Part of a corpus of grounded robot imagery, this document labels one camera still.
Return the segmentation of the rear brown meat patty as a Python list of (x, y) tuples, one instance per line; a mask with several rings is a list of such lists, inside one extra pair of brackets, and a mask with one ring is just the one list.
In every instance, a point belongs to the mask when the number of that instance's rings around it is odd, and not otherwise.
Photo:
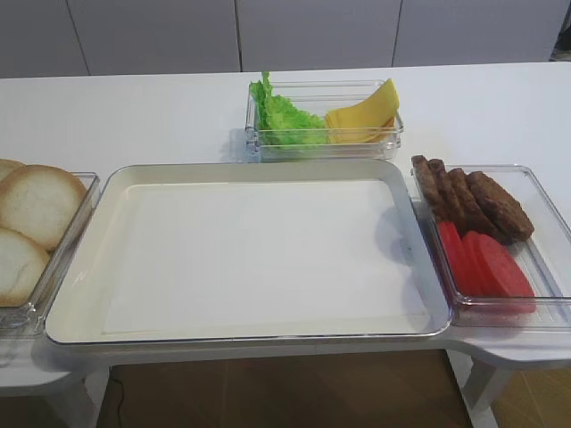
[(443, 198), (438, 191), (434, 173), (429, 168), (427, 159), (423, 155), (415, 155), (411, 158), (411, 163), (416, 173), (420, 190), (430, 206), (435, 220), (437, 222), (448, 221), (449, 216), (445, 209)]

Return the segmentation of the brown meat patty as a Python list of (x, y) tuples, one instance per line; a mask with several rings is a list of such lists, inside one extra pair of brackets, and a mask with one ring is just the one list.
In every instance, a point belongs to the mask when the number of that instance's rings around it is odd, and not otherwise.
[(459, 202), (459, 219), (455, 222), (461, 236), (469, 231), (489, 235), (499, 243), (508, 245), (512, 241), (484, 214), (475, 196), (468, 187), (467, 175), (461, 168), (447, 172), (451, 186)]
[(534, 232), (534, 225), (520, 202), (482, 171), (467, 175), (468, 187), (483, 213), (510, 242), (523, 242)]
[(447, 215), (456, 228), (460, 229), (466, 225), (466, 215), (455, 193), (451, 179), (447, 175), (443, 161), (439, 159), (431, 159), (428, 161), (428, 166), (434, 174), (436, 185), (441, 195), (446, 209)]
[(437, 222), (448, 221), (449, 216), (445, 209), (443, 198), (438, 191), (434, 173), (429, 168), (427, 159), (423, 155), (415, 155), (411, 158), (411, 163), (416, 173), (420, 190), (430, 206), (435, 220)]

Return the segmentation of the white paper tray liner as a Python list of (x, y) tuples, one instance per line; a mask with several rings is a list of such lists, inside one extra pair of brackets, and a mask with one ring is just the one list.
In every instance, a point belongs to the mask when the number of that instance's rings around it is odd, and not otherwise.
[(426, 333), (408, 198), (384, 181), (132, 185), (106, 333)]

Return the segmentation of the yellow cheese slices stack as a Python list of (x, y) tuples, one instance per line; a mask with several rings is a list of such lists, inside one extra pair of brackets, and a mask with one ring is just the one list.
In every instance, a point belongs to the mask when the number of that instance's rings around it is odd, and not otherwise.
[(365, 144), (394, 127), (400, 108), (398, 92), (391, 78), (372, 95), (350, 107), (329, 111), (325, 116), (331, 144)]

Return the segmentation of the rear bun half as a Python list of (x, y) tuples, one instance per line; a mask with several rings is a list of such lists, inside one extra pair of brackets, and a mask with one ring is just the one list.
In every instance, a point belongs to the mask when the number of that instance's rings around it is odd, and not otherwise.
[(1, 159), (0, 160), (0, 181), (3, 181), (14, 170), (24, 166), (24, 163), (16, 160)]

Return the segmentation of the round bun half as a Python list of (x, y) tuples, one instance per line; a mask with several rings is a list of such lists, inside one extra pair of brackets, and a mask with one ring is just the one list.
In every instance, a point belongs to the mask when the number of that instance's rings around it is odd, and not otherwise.
[(20, 167), (1, 181), (1, 226), (53, 251), (86, 193), (80, 179), (66, 170), (45, 165)]

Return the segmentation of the front brown meat patty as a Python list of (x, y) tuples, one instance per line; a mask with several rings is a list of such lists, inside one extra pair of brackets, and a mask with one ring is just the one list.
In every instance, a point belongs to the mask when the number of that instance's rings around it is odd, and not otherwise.
[(534, 225), (520, 202), (482, 171), (467, 175), (468, 187), (483, 213), (510, 242), (523, 242), (534, 232)]

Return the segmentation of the clear patty tomato container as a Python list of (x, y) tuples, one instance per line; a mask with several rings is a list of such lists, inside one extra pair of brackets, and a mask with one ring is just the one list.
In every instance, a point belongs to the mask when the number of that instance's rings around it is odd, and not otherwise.
[(453, 325), (507, 327), (522, 330), (570, 328), (570, 228), (528, 167), (521, 165), (462, 165), (469, 174), (481, 171), (494, 179), (522, 206), (534, 225), (531, 237), (508, 247), (534, 292), (532, 297), (485, 298), (461, 294), (443, 252), (436, 222), (410, 172), (410, 198), (434, 267), (452, 313)]

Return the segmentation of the rear red tomato slice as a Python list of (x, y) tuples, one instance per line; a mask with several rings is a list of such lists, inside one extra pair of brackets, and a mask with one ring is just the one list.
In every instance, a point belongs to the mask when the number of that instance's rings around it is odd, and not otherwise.
[(450, 221), (441, 221), (437, 223), (437, 229), (457, 289), (463, 295), (473, 295), (475, 289), (471, 281), (467, 255), (455, 225)]

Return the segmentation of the front red tomato slice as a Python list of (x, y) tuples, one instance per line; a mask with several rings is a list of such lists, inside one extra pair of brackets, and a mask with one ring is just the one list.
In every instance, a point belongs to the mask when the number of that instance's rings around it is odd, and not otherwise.
[(534, 291), (506, 247), (488, 235), (478, 235), (475, 252), (478, 264), (484, 273), (487, 296), (518, 299), (517, 304), (506, 307), (508, 312), (534, 313), (535, 303), (525, 301), (535, 297)]

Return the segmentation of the front bun half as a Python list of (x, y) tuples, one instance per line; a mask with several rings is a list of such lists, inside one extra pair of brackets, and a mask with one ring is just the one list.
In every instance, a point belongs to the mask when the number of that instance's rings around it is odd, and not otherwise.
[(49, 259), (48, 252), (27, 236), (1, 228), (1, 306), (23, 305)]

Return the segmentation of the green lettuce leaf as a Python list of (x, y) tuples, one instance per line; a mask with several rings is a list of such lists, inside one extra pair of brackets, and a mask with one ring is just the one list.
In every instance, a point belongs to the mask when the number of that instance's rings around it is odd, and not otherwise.
[(253, 100), (256, 102), (258, 129), (264, 132), (265, 145), (321, 145), (327, 142), (322, 132), (325, 121), (316, 114), (298, 109), (291, 100), (273, 94), (269, 72), (263, 71), (262, 78), (250, 84)]

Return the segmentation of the white serving tray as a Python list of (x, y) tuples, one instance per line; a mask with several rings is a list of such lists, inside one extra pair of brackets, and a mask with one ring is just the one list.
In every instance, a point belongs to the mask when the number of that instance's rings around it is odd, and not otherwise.
[(419, 338), (451, 310), (383, 160), (114, 172), (46, 318), (64, 345)]

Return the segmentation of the red tomato slice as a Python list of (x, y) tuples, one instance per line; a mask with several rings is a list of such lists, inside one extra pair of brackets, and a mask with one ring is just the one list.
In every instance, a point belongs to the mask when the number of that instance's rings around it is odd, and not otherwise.
[(468, 262), (468, 273), (472, 287), (472, 294), (479, 297), (490, 297), (487, 276), (476, 256), (476, 238), (479, 234), (475, 231), (467, 232), (461, 239), (463, 249)]
[(455, 225), (450, 221), (441, 221), (437, 223), (437, 229), (457, 289), (463, 295), (473, 295), (475, 289), (471, 281), (467, 255)]
[(488, 235), (478, 235), (475, 252), (478, 264), (484, 273), (487, 296), (518, 299), (517, 304), (506, 307), (508, 312), (534, 313), (535, 303), (525, 301), (535, 297), (534, 291), (506, 247)]

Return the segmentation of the clear lettuce cheese container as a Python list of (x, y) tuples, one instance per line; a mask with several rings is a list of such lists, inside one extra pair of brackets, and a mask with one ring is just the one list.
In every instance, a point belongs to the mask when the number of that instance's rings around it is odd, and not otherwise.
[(270, 82), (267, 73), (248, 88), (245, 146), (258, 162), (324, 159), (391, 161), (401, 148), (404, 126), (396, 112), (380, 127), (372, 110), (367, 125), (339, 127), (333, 112), (383, 93), (383, 80)]

